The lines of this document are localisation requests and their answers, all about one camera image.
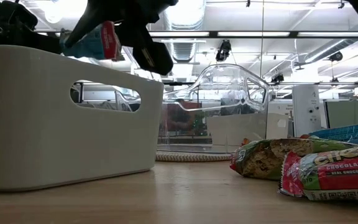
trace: wooden table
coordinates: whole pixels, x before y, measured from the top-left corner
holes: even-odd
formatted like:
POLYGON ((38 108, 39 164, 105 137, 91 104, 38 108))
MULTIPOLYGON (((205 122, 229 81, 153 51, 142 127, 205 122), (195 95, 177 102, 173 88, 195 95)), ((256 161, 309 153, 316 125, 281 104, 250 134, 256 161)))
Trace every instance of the wooden table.
POLYGON ((357 223, 358 206, 277 193, 228 162, 157 163, 150 172, 0 193, 0 223, 357 223))

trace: red snack package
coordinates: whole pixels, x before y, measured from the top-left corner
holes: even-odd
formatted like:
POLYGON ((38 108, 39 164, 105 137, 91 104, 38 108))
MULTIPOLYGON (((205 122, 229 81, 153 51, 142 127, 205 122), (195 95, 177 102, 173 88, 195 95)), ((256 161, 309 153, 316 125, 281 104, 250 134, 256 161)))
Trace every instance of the red snack package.
POLYGON ((305 157, 289 152, 279 192, 309 200, 358 200, 358 147, 305 157))

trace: snack bar package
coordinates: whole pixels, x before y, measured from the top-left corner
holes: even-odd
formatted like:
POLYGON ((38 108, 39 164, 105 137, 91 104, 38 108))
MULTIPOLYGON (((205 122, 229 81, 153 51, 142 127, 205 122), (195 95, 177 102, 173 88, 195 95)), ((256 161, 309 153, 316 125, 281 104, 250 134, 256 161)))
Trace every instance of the snack bar package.
POLYGON ((69 30, 62 30, 60 34, 60 47, 65 56, 90 57, 98 60, 125 60, 121 54, 121 44, 113 22, 107 21, 98 25, 71 48, 66 48, 65 42, 70 34, 69 30))
POLYGON ((358 147, 305 157, 289 152, 279 191, 309 200, 358 200, 358 147))
POLYGON ((285 155, 343 150, 355 144, 325 139, 273 139, 254 141, 235 151, 230 168, 244 177, 280 180, 285 155))

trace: granola bar wrapper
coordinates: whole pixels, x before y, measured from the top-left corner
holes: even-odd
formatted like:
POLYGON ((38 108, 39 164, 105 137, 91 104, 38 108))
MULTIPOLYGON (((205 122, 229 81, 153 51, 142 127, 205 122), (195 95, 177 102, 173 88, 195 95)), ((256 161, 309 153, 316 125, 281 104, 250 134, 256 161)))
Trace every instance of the granola bar wrapper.
POLYGON ((289 152, 279 192, 309 200, 358 200, 358 147, 305 157, 289 152))
POLYGON ((349 149, 358 145, 325 139, 270 139, 253 141, 234 152, 230 168, 244 177, 280 180, 284 157, 349 149))

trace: clear plastic container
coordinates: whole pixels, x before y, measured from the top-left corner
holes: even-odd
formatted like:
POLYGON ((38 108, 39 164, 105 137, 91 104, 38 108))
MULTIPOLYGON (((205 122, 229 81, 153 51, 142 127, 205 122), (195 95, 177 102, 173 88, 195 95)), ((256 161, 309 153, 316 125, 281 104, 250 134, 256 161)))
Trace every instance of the clear plastic container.
POLYGON ((207 67, 194 85, 164 93, 158 150, 229 153, 265 139, 269 85, 238 65, 207 67))

